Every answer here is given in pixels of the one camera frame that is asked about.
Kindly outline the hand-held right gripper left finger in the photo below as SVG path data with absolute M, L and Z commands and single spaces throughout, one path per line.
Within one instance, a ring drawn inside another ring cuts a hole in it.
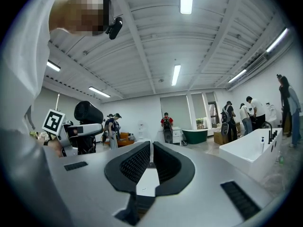
M 130 225 L 136 225 L 140 220 L 136 186 L 150 163 L 150 154 L 150 142 L 139 142 L 134 149 L 109 161 L 104 169 L 105 177 L 116 191 L 130 194 L 126 209 L 115 215 Z

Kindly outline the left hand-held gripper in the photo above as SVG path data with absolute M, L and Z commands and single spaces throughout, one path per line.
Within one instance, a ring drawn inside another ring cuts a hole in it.
M 65 114 L 50 109 L 42 129 L 56 136 L 64 157 L 95 153 L 95 136 L 103 132 L 99 123 L 73 125 L 65 120 Z

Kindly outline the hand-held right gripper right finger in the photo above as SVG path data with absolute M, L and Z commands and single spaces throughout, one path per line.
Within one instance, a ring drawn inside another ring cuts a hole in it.
M 157 141 L 153 143 L 153 162 L 160 183 L 155 188 L 157 197 L 181 193 L 194 178 L 196 170 L 191 159 Z

